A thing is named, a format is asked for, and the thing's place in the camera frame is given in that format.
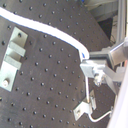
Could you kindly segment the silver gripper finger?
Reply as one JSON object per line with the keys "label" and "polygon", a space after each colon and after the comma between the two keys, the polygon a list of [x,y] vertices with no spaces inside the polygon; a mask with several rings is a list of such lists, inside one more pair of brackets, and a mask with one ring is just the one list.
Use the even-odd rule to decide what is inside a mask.
{"label": "silver gripper finger", "polygon": [[125,74],[125,67],[118,67],[118,64],[127,59],[128,37],[125,37],[112,47],[90,52],[90,58],[84,60],[80,67],[85,76],[94,79],[96,86],[107,84],[115,94],[118,94]]}

